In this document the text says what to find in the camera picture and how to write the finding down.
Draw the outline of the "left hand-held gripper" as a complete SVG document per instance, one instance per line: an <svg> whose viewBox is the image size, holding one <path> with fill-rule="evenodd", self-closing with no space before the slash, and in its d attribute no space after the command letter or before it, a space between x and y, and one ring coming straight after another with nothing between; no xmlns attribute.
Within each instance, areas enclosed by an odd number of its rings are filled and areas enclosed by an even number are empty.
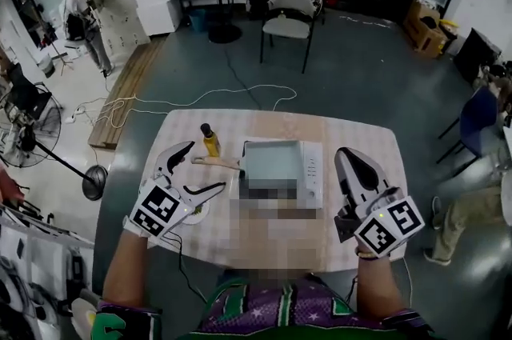
<svg viewBox="0 0 512 340"><path fill-rule="evenodd" d="M171 182L174 168L191 151L195 141L180 142L157 157L154 174L142 185L128 217L130 224L148 238L160 239L191 215L194 208L224 191L225 182L202 188L180 186Z"/></svg>

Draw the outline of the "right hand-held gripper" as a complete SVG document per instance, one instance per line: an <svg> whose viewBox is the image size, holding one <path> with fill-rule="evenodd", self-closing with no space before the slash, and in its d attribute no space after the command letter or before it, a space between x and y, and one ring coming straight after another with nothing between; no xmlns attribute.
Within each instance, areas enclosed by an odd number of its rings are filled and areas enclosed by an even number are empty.
<svg viewBox="0 0 512 340"><path fill-rule="evenodd" d="M351 197L334 217L340 242L356 238L373 256L383 257L425 226L412 197L390 187L384 170L371 157L341 147L334 165L342 192Z"/></svg>

